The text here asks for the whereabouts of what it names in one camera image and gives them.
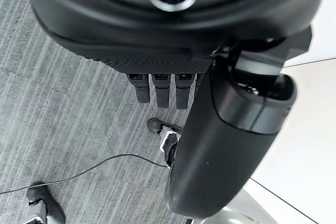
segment white wall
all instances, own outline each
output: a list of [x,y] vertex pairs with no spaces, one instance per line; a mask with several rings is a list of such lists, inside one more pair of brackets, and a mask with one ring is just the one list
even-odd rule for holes
[[336,223],[336,59],[283,72],[298,98],[253,178],[318,223]]
[[322,0],[313,20],[312,29],[313,40],[310,51],[287,61],[285,66],[336,58],[336,0]]

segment gray carpet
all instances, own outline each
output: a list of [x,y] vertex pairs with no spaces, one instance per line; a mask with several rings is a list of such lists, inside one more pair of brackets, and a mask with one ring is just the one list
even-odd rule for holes
[[[187,111],[138,104],[124,74],[55,44],[28,0],[0,0],[0,191],[72,176],[108,156],[163,163],[156,116],[183,124]],[[165,207],[167,169],[123,157],[51,191],[67,223],[185,223]],[[25,191],[0,196],[0,223],[19,223]]]

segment striped carpet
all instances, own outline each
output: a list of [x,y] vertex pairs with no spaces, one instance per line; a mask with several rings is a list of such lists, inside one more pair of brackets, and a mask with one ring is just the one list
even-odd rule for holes
[[[37,25],[28,0],[0,0],[0,191],[79,173],[108,156],[163,163],[156,116],[183,124],[187,111],[138,104],[124,74],[76,56]],[[167,170],[122,157],[51,186],[67,223],[185,223],[165,207]],[[0,196],[0,223],[19,223],[25,192]]]

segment wire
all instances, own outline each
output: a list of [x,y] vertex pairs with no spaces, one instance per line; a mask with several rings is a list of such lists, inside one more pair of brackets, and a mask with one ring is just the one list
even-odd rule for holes
[[288,203],[287,201],[285,201],[284,199],[280,198],[278,195],[276,195],[275,193],[273,193],[271,190],[267,189],[265,186],[263,186],[261,183],[259,183],[258,181],[255,181],[254,179],[250,178],[251,180],[253,180],[255,183],[257,183],[259,186],[261,186],[263,189],[267,190],[268,192],[270,192],[271,194],[273,194],[275,197],[277,197],[278,199],[282,200],[284,203],[286,203],[288,206],[294,208],[297,212],[299,212],[300,214],[306,216],[308,219],[310,219],[312,222],[319,224],[318,222],[314,221],[312,218],[310,218],[308,215],[304,214],[302,211],[300,211],[299,209],[297,209],[296,207],[294,207],[293,205],[291,205],[290,203]]
[[[75,176],[72,176],[70,178],[65,178],[65,179],[62,179],[62,180],[57,180],[57,181],[53,181],[53,182],[47,182],[47,183],[44,183],[44,184],[40,184],[40,185],[35,185],[35,186],[26,186],[26,187],[22,187],[22,188],[18,188],[18,189],[14,189],[14,190],[10,190],[10,191],[3,191],[0,193],[0,195],[2,194],[10,194],[10,193],[13,193],[15,191],[21,191],[21,190],[24,190],[24,189],[29,189],[29,188],[35,188],[35,187],[40,187],[40,186],[48,186],[48,185],[54,185],[54,184],[60,184],[60,183],[64,183],[64,182],[67,182],[67,181],[70,181],[74,178],[77,178],[79,176],[82,176],[84,175],[85,173],[88,173],[89,171],[97,168],[98,166],[104,164],[105,162],[109,161],[109,160],[112,160],[112,159],[115,159],[115,158],[118,158],[118,157],[125,157],[125,156],[132,156],[132,157],[138,157],[138,158],[141,158],[142,160],[145,160],[153,165],[156,165],[158,167],[164,167],[164,168],[167,168],[166,165],[161,165],[161,164],[158,164],[154,161],[151,161],[145,157],[142,157],[142,156],[139,156],[139,155],[136,155],[136,154],[119,154],[119,155],[115,155],[115,156],[111,156],[111,157],[108,157],[106,159],[104,159],[103,161],[99,162],[97,165],[85,170],[84,172],[81,172]],[[293,209],[295,209],[296,211],[298,211],[299,213],[301,213],[302,215],[304,215],[305,217],[307,217],[308,219],[310,219],[312,222],[314,222],[315,224],[318,224],[316,221],[314,221],[312,218],[310,218],[308,215],[304,214],[302,211],[300,211],[299,209],[297,209],[296,207],[294,207],[293,205],[291,205],[290,203],[288,203],[287,201],[285,201],[284,199],[282,199],[281,197],[279,197],[278,195],[276,195],[275,193],[273,193],[271,190],[269,190],[268,188],[266,188],[265,186],[263,186],[261,183],[259,183],[258,181],[255,181],[253,178],[250,178],[252,181],[254,181],[255,183],[257,183],[259,186],[261,186],[263,189],[267,190],[268,192],[270,192],[271,194],[273,194],[274,196],[276,196],[278,199],[282,200],[284,203],[286,203],[288,206],[292,207]]]
[[91,171],[91,170],[97,168],[98,166],[104,164],[105,162],[107,162],[107,161],[109,161],[109,160],[115,159],[115,158],[117,158],[117,157],[125,157],[125,156],[138,157],[138,158],[141,158],[141,159],[143,159],[143,160],[145,160],[145,161],[147,161],[147,162],[149,162],[149,163],[151,163],[151,164],[153,164],[153,165],[156,165],[156,166],[159,166],[159,167],[167,168],[166,165],[160,165],[160,164],[158,164],[158,163],[156,163],[156,162],[154,162],[154,161],[151,161],[151,160],[149,160],[149,159],[147,159],[147,158],[145,158],[145,157],[139,156],[139,155],[135,155],[135,154],[119,154],[119,155],[115,155],[115,156],[108,157],[108,158],[104,159],[103,161],[101,161],[100,163],[98,163],[97,165],[95,165],[95,166],[93,166],[93,167],[91,167],[91,168],[85,170],[85,171],[82,172],[82,173],[79,173],[79,174],[77,174],[77,175],[75,175],[75,176],[72,176],[72,177],[70,177],[70,178],[65,178],[65,179],[62,179],[62,180],[58,180],[58,181],[54,181],[54,182],[48,182],[48,183],[44,183],[44,184],[40,184],[40,185],[35,185],[35,186],[26,186],[26,187],[22,187],[22,188],[14,189],[14,190],[10,190],[10,191],[4,191],[4,192],[0,193],[0,195],[2,195],[2,194],[9,194],[9,193],[13,193],[13,192],[15,192],[15,191],[20,191],[20,190],[29,189],[29,188],[35,188],[35,187],[39,187],[39,186],[48,186],[48,185],[53,185],[53,184],[64,183],[64,182],[67,182],[67,181],[72,180],[72,179],[74,179],[74,178],[77,178],[77,177],[79,177],[79,176],[81,176],[81,175],[84,175],[85,173],[87,173],[87,172],[89,172],[89,171]]

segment black plastic housing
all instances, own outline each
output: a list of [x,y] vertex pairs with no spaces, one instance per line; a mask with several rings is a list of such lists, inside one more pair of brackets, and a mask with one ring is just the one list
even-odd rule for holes
[[115,0],[31,0],[43,28],[72,52],[125,73],[205,73],[226,39],[306,29],[320,0],[232,0],[166,13]]
[[296,87],[280,76],[281,89],[263,97],[241,89],[217,57],[204,76],[177,145],[166,184],[170,211],[207,218],[241,190],[281,129]]

